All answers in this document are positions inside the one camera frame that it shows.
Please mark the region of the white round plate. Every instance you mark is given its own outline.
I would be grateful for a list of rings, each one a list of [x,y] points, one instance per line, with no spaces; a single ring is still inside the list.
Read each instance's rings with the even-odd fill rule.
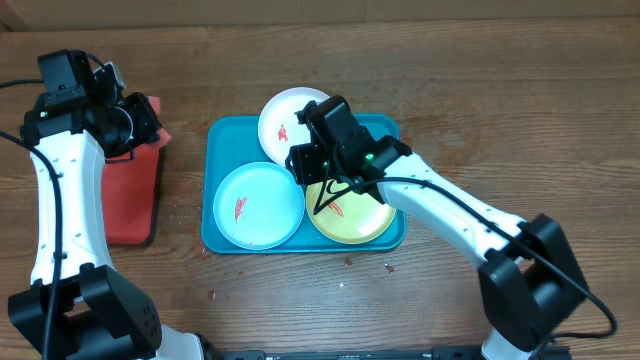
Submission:
[[[259,116],[258,137],[272,161],[284,167],[292,146],[310,142],[310,131],[298,122],[296,113],[310,101],[322,103],[328,98],[320,90],[295,87],[278,93],[267,102]]]

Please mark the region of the light blue round plate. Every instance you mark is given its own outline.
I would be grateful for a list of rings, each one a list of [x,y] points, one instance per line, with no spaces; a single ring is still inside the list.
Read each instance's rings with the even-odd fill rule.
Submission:
[[[304,193],[285,168],[253,162],[230,172],[214,195],[214,222],[230,243],[249,251],[289,240],[306,213]]]

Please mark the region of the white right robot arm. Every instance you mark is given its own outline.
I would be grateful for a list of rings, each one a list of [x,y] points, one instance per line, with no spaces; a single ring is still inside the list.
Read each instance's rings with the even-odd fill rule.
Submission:
[[[297,183],[333,178],[423,223],[476,268],[493,327],[486,359],[532,359],[586,297],[587,284],[560,225],[493,208],[438,175],[392,136],[293,146],[285,160]]]

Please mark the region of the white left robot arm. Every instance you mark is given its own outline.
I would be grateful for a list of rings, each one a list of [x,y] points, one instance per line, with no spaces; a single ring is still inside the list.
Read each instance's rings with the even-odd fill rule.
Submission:
[[[102,178],[107,159],[159,139],[148,98],[123,96],[113,64],[43,61],[46,91],[17,144],[37,172],[39,250],[29,289],[8,299],[11,323],[45,359],[212,359],[198,334],[161,323],[150,299],[113,267]]]

